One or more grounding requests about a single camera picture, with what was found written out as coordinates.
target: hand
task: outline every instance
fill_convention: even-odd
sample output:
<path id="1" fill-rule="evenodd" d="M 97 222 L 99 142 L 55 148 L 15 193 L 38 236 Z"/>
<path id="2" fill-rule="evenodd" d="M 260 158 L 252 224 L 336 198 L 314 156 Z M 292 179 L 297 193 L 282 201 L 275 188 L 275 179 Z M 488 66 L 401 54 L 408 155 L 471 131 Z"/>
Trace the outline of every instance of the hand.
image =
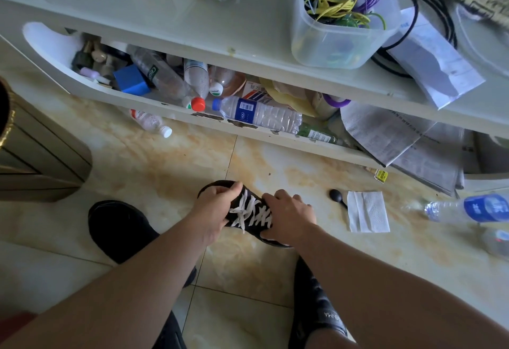
<path id="1" fill-rule="evenodd" d="M 272 227 L 260 234 L 264 239 L 295 246 L 296 241 L 305 235 L 307 226 L 317 222 L 313 208 L 303 203 L 300 195 L 292 198 L 285 190 L 279 190 L 274 196 L 263 194 L 262 198 L 272 212 Z"/>
<path id="2" fill-rule="evenodd" d="M 243 184 L 236 182 L 231 188 L 210 186 L 196 200 L 185 220 L 192 225 L 193 232 L 203 235 L 208 246 L 220 236 L 220 231 L 228 223 L 225 219 L 232 201 L 240 195 Z"/>

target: white shoelace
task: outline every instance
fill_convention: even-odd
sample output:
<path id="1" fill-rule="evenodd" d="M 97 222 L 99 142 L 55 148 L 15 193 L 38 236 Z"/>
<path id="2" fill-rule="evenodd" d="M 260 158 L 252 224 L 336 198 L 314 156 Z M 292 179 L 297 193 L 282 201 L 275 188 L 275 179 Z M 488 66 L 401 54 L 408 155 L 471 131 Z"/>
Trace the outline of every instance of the white shoelace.
<path id="1" fill-rule="evenodd" d="M 256 205 L 260 204 L 261 201 L 255 198 L 251 195 L 249 198 L 249 203 L 247 204 L 247 207 L 245 207 L 247 201 L 247 190 L 244 190 L 244 193 L 242 194 L 242 197 L 240 198 L 240 203 L 237 208 L 231 208 L 231 213 L 236 213 L 237 218 L 232 224 L 232 227 L 236 227 L 240 225 L 240 228 L 242 229 L 242 232 L 245 232 L 245 220 L 253 214 L 255 211 Z M 267 228 L 270 228 L 272 225 L 272 214 L 270 212 L 270 208 L 268 208 L 266 205 L 264 205 L 262 208 L 260 208 L 260 211 L 258 215 L 255 215 L 251 218 L 251 221 L 249 222 L 249 226 L 257 225 L 258 223 L 261 223 L 262 226 L 267 223 Z"/>

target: black spoon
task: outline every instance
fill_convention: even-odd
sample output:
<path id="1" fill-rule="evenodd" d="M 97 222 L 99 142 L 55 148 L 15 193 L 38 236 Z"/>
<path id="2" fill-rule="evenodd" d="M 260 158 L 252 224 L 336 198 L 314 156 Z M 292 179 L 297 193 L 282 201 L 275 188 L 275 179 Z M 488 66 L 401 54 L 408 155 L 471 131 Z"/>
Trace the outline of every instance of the black spoon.
<path id="1" fill-rule="evenodd" d="M 343 201 L 343 195 L 338 190 L 330 190 L 329 198 L 331 198 L 335 202 L 341 204 L 344 208 L 346 208 L 348 210 L 348 206 Z"/>

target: red bottle cap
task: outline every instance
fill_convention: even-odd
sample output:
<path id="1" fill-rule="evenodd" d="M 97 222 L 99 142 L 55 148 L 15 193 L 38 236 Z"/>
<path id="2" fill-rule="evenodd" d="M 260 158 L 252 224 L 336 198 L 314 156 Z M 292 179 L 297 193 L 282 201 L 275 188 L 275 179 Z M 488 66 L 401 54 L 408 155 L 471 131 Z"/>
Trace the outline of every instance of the red bottle cap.
<path id="1" fill-rule="evenodd" d="M 203 112 L 205 110 L 205 100 L 201 97 L 194 97 L 191 100 L 191 108 L 195 112 Z"/>

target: green glass bottle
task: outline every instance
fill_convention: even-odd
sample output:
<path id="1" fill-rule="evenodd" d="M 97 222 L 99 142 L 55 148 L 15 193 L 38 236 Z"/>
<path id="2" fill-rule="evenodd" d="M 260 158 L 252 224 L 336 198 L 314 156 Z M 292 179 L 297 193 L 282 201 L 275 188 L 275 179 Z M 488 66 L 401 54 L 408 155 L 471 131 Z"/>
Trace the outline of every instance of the green glass bottle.
<path id="1" fill-rule="evenodd" d="M 325 143 L 336 144 L 337 136 L 325 128 L 319 128 L 313 125 L 306 124 L 305 122 L 299 127 L 298 136 L 307 137 Z"/>

